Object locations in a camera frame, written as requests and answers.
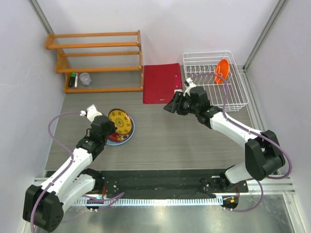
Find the dark red floral plate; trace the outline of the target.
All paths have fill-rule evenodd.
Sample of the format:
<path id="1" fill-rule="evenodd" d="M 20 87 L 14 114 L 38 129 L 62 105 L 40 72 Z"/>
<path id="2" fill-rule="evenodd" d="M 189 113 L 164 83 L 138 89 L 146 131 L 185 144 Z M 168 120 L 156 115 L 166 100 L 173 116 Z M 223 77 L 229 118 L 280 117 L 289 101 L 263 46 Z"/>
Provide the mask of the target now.
<path id="1" fill-rule="evenodd" d="M 130 137 L 131 133 L 128 134 L 119 134 L 117 132 L 114 132 L 108 137 L 108 140 L 112 142 L 123 142 L 127 140 Z"/>

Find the light blue plate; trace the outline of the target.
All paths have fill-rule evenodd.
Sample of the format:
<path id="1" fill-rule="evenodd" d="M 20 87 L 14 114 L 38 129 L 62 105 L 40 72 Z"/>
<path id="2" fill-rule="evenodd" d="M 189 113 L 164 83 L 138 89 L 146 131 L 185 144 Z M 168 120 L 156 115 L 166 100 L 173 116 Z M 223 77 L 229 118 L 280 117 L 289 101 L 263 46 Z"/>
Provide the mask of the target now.
<path id="1" fill-rule="evenodd" d="M 132 118 L 130 118 L 130 119 L 131 119 L 131 122 L 133 124 L 132 132 L 130 133 L 130 135 L 121 142 L 113 142 L 113 141 L 107 140 L 107 143 L 106 143 L 107 145 L 109 145 L 109 146 L 120 146 L 120 145 L 126 143 L 127 141 L 129 141 L 131 139 L 131 137 L 133 136 L 133 134 L 135 132 L 135 123 L 134 123 Z"/>

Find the yellow patterned plate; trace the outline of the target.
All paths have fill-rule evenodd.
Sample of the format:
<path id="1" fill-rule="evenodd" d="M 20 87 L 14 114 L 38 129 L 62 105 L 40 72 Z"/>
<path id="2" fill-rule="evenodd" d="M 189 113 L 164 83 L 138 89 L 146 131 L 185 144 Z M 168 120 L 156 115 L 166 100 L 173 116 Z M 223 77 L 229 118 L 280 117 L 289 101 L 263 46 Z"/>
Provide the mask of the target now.
<path id="1" fill-rule="evenodd" d="M 133 123 L 129 115 L 122 109 L 112 109 L 108 113 L 110 121 L 114 122 L 116 133 L 121 135 L 129 134 L 133 129 Z"/>

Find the orange plate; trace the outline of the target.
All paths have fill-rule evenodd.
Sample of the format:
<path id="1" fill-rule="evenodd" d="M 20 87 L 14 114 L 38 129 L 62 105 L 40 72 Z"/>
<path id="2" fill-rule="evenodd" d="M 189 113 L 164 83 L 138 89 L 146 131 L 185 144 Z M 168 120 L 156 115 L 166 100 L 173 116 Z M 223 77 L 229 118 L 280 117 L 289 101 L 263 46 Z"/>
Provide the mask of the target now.
<path id="1" fill-rule="evenodd" d="M 222 59 L 216 66 L 214 73 L 221 76 L 224 80 L 227 79 L 230 71 L 229 62 L 227 59 Z M 214 76 L 216 84 L 223 84 L 223 80 L 218 76 Z"/>

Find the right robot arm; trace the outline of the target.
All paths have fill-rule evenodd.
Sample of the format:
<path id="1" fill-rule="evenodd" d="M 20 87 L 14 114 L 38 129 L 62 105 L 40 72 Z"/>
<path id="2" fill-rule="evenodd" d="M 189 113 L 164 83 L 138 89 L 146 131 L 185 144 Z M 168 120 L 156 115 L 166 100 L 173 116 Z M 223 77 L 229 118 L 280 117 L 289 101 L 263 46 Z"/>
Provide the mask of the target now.
<path id="1" fill-rule="evenodd" d="M 193 114 L 199 123 L 224 134 L 244 149 L 244 162 L 220 174 L 219 185 L 226 192 L 244 180 L 261 181 L 285 165 L 284 153 L 274 132 L 261 132 L 233 119 L 223 109 L 211 105 L 200 86 L 186 92 L 176 91 L 164 110 L 182 116 Z"/>

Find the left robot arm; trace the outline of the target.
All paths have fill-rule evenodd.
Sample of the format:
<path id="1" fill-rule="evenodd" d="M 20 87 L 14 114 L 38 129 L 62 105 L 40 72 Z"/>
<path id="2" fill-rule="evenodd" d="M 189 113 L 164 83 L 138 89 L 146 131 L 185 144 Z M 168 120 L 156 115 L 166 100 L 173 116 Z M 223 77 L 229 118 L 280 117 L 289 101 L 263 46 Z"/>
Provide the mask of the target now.
<path id="1" fill-rule="evenodd" d="M 79 140 L 69 158 L 39 186 L 30 185 L 25 192 L 22 218 L 30 223 L 31 232 L 41 228 L 53 232 L 66 210 L 82 195 L 100 193 L 103 181 L 98 172 L 86 167 L 104 150 L 115 125 L 101 113 L 87 115 L 91 122 L 86 135 Z"/>

